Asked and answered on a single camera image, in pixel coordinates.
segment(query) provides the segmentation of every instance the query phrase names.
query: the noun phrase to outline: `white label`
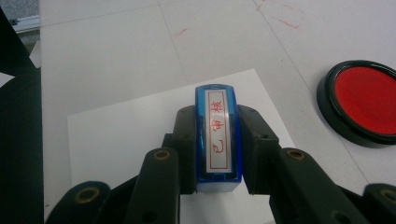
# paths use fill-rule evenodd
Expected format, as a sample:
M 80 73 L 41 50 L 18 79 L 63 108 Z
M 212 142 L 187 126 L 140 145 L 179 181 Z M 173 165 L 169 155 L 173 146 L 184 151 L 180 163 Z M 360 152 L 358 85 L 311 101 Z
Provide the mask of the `white label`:
M 231 139 L 225 90 L 205 91 L 206 171 L 230 173 Z

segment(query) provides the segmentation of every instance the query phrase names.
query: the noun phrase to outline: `white table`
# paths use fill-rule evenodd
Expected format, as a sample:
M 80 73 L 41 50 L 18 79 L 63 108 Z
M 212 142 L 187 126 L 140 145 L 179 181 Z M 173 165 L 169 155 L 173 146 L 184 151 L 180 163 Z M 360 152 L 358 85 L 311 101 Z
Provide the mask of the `white table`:
M 396 185 L 396 147 L 348 142 L 316 103 L 337 63 L 396 68 L 394 11 L 390 0 L 41 0 L 46 216 L 72 187 L 68 116 L 252 68 L 334 182 Z

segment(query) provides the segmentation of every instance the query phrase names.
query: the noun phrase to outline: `black round container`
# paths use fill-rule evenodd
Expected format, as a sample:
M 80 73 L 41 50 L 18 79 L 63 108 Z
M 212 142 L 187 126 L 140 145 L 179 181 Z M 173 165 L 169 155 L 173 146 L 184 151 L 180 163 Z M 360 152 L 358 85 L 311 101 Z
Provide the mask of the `black round container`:
M 380 63 L 337 64 L 318 84 L 318 106 L 347 140 L 364 147 L 396 145 L 396 71 Z

